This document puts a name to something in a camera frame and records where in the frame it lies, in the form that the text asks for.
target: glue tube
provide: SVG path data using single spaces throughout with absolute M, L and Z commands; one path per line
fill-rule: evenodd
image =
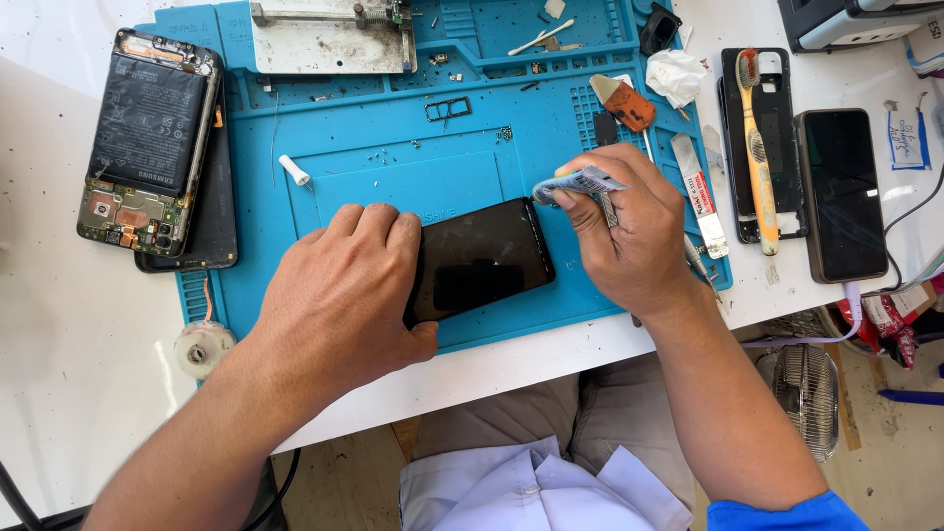
M 613 179 L 610 174 L 595 166 L 587 166 L 570 175 L 538 182 L 531 190 L 531 196 L 538 204 L 557 206 L 557 201 L 554 200 L 553 195 L 555 188 L 563 188 L 581 194 L 601 194 L 603 192 L 626 190 L 630 188 L 630 185 Z
M 289 172 L 289 175 L 292 176 L 292 179 L 295 180 L 295 184 L 298 186 L 304 185 L 306 182 L 308 182 L 308 179 L 312 178 L 312 176 L 302 171 L 295 161 L 289 159 L 288 155 L 282 155 L 279 157 L 278 163 L 281 164 L 283 168 L 285 168 L 285 171 Z

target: samsung battery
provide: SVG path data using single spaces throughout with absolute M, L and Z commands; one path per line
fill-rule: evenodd
M 92 149 L 100 180 L 182 197 L 209 79 L 114 54 Z

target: person's lap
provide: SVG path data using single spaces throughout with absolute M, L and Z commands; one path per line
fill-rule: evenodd
M 413 459 L 551 435 L 561 456 L 593 474 L 622 445 L 689 509 L 695 505 L 655 352 L 423 415 Z

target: orange pry tool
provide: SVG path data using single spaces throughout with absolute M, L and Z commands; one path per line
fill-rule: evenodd
M 623 81 L 595 74 L 590 77 L 590 86 L 603 109 L 612 112 L 630 130 L 641 132 L 655 120 L 655 106 Z

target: white table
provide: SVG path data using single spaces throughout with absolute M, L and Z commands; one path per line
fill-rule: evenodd
M 118 465 L 194 392 L 171 353 L 182 327 L 172 275 L 144 275 L 124 249 L 75 235 L 75 209 L 118 26 L 149 20 L 151 3 L 109 10 L 55 0 L 0 4 L 0 460 L 41 515 L 90 503 Z M 714 82 L 722 47 L 786 47 L 775 0 L 685 0 L 695 23 L 688 52 L 712 71 L 698 99 L 701 123 L 720 130 Z M 794 111 L 861 107 L 871 116 L 885 220 L 930 192 L 944 163 L 930 80 L 919 81 L 898 42 L 791 57 Z M 886 99 L 924 100 L 933 172 L 891 172 Z M 810 278 L 806 245 L 784 241 L 768 258 L 737 243 L 730 190 L 717 206 L 731 244 L 731 328 L 842 298 Z M 944 195 L 900 223 L 888 245 L 910 278 L 944 242 Z M 863 291 L 894 282 L 892 274 Z M 126 299 L 131 289 L 134 300 Z M 129 310 L 139 318 L 128 318 Z M 454 352 L 390 374 L 324 411 L 281 447 L 400 420 L 596 367 L 653 349 L 627 315 Z M 0 503 L 0 527 L 16 523 Z

